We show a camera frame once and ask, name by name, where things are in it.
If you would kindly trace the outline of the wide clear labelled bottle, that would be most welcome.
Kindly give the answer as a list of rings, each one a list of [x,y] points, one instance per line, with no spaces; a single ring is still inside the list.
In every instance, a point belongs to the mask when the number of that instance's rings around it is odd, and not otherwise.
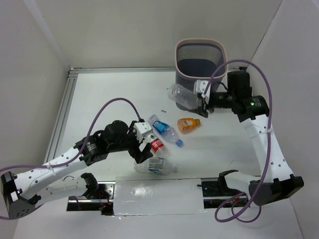
[[[165,158],[151,157],[140,164],[134,162],[134,170],[143,174],[169,175],[177,172],[177,166]]]

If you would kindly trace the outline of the clear unlabelled plastic bottle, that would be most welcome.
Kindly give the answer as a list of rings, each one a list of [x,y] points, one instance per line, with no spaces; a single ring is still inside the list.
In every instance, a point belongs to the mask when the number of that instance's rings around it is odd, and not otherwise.
[[[168,98],[187,110],[194,110],[200,106],[197,96],[182,85],[172,84],[168,89]]]

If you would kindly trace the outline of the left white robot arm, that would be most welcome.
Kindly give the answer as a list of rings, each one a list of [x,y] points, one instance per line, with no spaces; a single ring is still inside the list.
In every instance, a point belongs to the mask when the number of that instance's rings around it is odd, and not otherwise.
[[[137,164],[153,156],[151,144],[140,145],[152,134],[148,122],[133,121],[127,125],[116,120],[77,142],[59,157],[29,171],[14,174],[7,171],[0,177],[1,193],[7,220],[23,218],[43,204],[65,197],[92,199],[98,194],[99,184],[92,173],[74,176],[74,172],[105,160],[110,153],[127,151]]]

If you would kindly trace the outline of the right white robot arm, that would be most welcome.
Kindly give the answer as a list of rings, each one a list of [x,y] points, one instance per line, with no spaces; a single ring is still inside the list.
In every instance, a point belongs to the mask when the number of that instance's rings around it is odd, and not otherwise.
[[[248,133],[262,175],[260,177],[227,170],[218,176],[217,189],[222,195],[245,193],[256,206],[287,199],[304,186],[287,164],[269,121],[270,109],[262,96],[253,96],[250,75],[245,71],[227,74],[227,91],[211,92],[205,110],[231,109]]]

